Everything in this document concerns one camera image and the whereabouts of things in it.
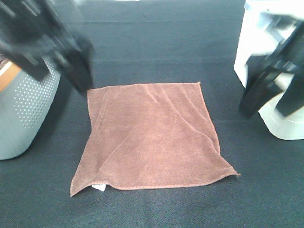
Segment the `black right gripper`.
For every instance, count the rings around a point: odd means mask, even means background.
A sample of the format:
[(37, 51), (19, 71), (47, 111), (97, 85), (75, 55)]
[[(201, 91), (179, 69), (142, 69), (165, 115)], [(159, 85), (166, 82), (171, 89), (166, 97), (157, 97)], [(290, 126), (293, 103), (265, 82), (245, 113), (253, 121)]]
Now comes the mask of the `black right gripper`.
[[(284, 92), (276, 110), (287, 117), (304, 105), (304, 20), (284, 14), (260, 13), (246, 37), (248, 77), (238, 110), (247, 119)], [(299, 72), (286, 90), (275, 80), (281, 72)]]

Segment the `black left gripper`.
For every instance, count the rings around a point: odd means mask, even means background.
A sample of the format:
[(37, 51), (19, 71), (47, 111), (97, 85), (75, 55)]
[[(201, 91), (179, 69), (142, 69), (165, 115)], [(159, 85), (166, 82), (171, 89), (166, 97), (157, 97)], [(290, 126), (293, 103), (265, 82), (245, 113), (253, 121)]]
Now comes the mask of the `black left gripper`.
[(71, 0), (2, 0), (0, 51), (37, 81), (49, 74), (42, 57), (50, 57), (57, 71), (84, 93), (93, 85), (93, 45), (62, 21), (73, 5)]

